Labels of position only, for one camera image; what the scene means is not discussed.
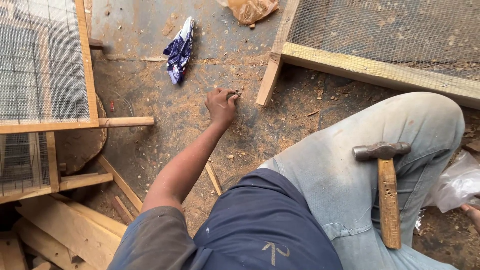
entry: wire mesh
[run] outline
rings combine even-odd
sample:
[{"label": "wire mesh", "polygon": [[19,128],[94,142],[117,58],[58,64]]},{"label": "wire mesh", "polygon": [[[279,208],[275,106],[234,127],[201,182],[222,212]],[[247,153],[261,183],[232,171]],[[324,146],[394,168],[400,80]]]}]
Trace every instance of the wire mesh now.
[{"label": "wire mesh", "polygon": [[89,121],[74,0],[0,0],[0,125]]},{"label": "wire mesh", "polygon": [[50,185],[45,133],[0,135],[0,196]]},{"label": "wire mesh", "polygon": [[[479,33],[479,1],[300,0],[286,41],[357,56],[351,58],[355,61],[370,59],[438,73],[452,84],[466,79],[473,85],[480,80]],[[297,53],[304,58],[312,51]],[[337,66],[350,65],[353,70],[348,60]],[[395,67],[381,68],[391,69],[393,79],[429,80]]]}]

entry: crumpled wrapper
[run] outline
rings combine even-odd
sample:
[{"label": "crumpled wrapper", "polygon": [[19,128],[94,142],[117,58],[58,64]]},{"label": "crumpled wrapper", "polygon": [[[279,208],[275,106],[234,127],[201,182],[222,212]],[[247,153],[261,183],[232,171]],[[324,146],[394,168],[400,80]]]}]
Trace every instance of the crumpled wrapper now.
[{"label": "crumpled wrapper", "polygon": [[216,0],[229,7],[233,16],[244,25],[251,25],[278,9],[278,0]]}]

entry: concrete floor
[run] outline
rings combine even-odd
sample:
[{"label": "concrete floor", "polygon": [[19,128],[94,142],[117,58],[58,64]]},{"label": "concrete floor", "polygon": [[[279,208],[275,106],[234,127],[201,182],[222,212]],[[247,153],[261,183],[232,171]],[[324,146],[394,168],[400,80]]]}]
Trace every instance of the concrete floor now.
[{"label": "concrete floor", "polygon": [[[238,25],[231,12],[214,0],[94,2],[92,38],[107,45],[103,53],[94,53],[94,78],[108,117],[155,116],[156,120],[153,127],[109,129],[103,150],[139,198],[144,198],[147,184],[153,182],[162,167],[208,126],[203,100],[205,93],[215,86],[242,92],[236,121],[211,156],[224,191],[308,134],[400,94],[286,65],[273,95],[274,102],[267,108],[257,105],[256,94],[285,4],[281,0],[280,10],[251,30]],[[188,16],[195,20],[193,57],[185,82],[173,86],[165,62],[158,60],[165,58],[163,48]],[[323,87],[322,100],[316,99],[314,87]],[[340,99],[334,101],[331,96]],[[114,112],[108,110],[111,101],[115,104]],[[307,116],[317,109],[319,113]],[[478,111],[464,112],[467,123],[480,125]],[[226,158],[231,154],[234,160]],[[116,187],[101,189],[121,194]],[[207,218],[216,198],[204,172],[183,203],[191,235]],[[106,206],[107,201],[92,200],[97,209],[106,209],[111,216],[113,212]],[[478,236],[466,231],[469,221],[463,214],[458,211],[440,214],[429,209],[424,222],[425,229],[414,237],[417,250],[460,269],[479,268]]]}]

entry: faded denim pants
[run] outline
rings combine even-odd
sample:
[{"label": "faded denim pants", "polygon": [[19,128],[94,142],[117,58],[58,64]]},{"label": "faded denim pants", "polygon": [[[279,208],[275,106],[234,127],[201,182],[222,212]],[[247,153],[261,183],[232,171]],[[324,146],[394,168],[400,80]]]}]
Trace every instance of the faded denim pants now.
[{"label": "faded denim pants", "polygon": [[[455,269],[411,248],[416,217],[430,187],[460,144],[465,128],[459,106],[444,96],[395,96],[317,131],[260,168],[287,177],[332,241],[345,270]],[[400,250],[380,237],[377,160],[358,162],[352,147],[408,142],[394,158],[401,219]]]}]

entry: round wooden board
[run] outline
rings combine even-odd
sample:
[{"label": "round wooden board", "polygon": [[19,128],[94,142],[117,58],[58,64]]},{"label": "round wooden board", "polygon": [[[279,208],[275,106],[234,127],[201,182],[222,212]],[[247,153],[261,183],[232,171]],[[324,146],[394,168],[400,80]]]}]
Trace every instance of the round wooden board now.
[{"label": "round wooden board", "polygon": [[[99,118],[107,117],[98,95],[96,96],[96,109]],[[106,140],[106,128],[56,131],[57,163],[67,164],[67,171],[62,175],[70,175],[83,168],[88,161],[100,153]]]}]

